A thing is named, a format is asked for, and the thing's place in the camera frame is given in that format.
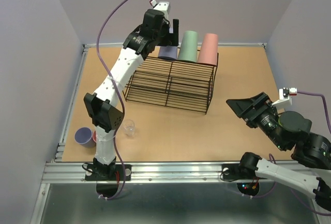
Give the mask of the green plastic cup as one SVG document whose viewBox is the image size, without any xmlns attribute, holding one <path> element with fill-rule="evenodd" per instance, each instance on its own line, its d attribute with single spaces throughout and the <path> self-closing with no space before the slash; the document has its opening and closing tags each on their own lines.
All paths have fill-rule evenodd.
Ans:
<svg viewBox="0 0 331 224">
<path fill-rule="evenodd" d="M 196 63 L 198 53 L 198 33 L 195 31 L 185 31 L 180 45 L 177 59 Z"/>
</svg>

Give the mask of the pink plastic cup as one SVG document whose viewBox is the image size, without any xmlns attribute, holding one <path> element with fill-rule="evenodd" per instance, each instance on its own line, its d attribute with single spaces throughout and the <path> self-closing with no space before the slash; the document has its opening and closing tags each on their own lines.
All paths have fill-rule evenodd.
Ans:
<svg viewBox="0 0 331 224">
<path fill-rule="evenodd" d="M 205 34 L 199 51 L 197 62 L 200 64 L 217 65 L 218 35 Z"/>
</svg>

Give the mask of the black wire dish rack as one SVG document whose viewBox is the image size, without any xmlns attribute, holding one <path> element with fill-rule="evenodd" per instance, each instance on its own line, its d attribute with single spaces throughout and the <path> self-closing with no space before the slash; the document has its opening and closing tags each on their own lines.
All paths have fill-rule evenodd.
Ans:
<svg viewBox="0 0 331 224">
<path fill-rule="evenodd" d="M 123 90 L 126 101 L 206 114 L 218 65 L 149 56 Z"/>
</svg>

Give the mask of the red plastic cup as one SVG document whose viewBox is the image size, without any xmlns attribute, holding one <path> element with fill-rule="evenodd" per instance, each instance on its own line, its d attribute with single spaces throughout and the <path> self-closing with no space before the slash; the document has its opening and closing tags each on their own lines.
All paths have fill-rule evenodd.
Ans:
<svg viewBox="0 0 331 224">
<path fill-rule="evenodd" d="M 92 140 L 94 141 L 95 144 L 97 144 L 97 136 L 96 136 L 95 130 L 93 131 L 93 134 L 92 134 Z"/>
</svg>

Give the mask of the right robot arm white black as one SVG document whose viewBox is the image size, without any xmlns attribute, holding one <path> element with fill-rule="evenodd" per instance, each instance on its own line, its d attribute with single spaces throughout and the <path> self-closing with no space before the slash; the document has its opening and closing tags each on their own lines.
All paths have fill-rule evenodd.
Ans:
<svg viewBox="0 0 331 224">
<path fill-rule="evenodd" d="M 298 112 L 278 112 L 291 105 L 292 97 L 298 93 L 294 87 L 281 88 L 277 101 L 271 101 L 261 92 L 251 98 L 228 99 L 226 103 L 249 128 L 260 128 L 280 151 L 292 151 L 293 160 L 317 175 L 301 174 L 271 159 L 245 152 L 239 163 L 223 167 L 220 179 L 225 182 L 269 179 L 305 194 L 319 207 L 330 211 L 330 141 L 313 133 L 312 121 Z"/>
</svg>

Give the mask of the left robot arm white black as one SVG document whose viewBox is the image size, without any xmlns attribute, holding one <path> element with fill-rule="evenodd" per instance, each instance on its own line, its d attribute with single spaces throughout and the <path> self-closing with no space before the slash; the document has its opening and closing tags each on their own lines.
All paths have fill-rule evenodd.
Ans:
<svg viewBox="0 0 331 224">
<path fill-rule="evenodd" d="M 89 172 L 105 180 L 115 174 L 118 155 L 114 138 L 123 119 L 124 111 L 116 108 L 122 102 L 121 91 L 136 69 L 146 60 L 156 46 L 178 46 L 179 20 L 169 21 L 170 3 L 160 2 L 148 9 L 143 22 L 130 33 L 120 54 L 101 85 L 84 96 L 84 103 L 96 131 L 96 153 Z"/>
</svg>

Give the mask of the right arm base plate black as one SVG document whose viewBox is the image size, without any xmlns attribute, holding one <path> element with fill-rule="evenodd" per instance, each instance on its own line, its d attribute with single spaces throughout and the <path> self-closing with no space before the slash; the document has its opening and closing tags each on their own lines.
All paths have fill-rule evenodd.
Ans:
<svg viewBox="0 0 331 224">
<path fill-rule="evenodd" d="M 259 178 L 255 172 L 257 167 L 254 166 L 242 166 L 239 163 L 223 163 L 221 168 L 223 181 L 256 181 Z"/>
</svg>

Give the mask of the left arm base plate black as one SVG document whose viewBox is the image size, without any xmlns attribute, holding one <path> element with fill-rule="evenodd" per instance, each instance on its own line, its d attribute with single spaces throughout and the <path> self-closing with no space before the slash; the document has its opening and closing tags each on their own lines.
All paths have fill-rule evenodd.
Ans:
<svg viewBox="0 0 331 224">
<path fill-rule="evenodd" d="M 96 181 L 127 181 L 131 180 L 131 165 L 123 166 L 121 164 L 110 164 L 105 171 L 98 171 L 92 163 L 82 164 L 82 169 L 85 171 L 85 180 Z"/>
</svg>

